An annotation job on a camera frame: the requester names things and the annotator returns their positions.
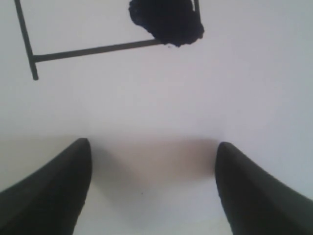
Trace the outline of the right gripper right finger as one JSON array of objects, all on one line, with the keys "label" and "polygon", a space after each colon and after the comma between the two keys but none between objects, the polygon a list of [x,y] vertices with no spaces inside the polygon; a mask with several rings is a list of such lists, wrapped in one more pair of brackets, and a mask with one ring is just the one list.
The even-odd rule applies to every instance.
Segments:
[{"label": "right gripper right finger", "polygon": [[313,202],[229,142],[218,146],[218,194],[234,235],[311,235]]}]

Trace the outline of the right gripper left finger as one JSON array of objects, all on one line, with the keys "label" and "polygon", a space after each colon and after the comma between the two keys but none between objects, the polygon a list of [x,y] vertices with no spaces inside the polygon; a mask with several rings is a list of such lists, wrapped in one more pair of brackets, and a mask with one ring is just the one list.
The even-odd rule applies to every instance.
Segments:
[{"label": "right gripper left finger", "polygon": [[92,176],[90,142],[79,138],[0,193],[2,235],[71,235]]}]

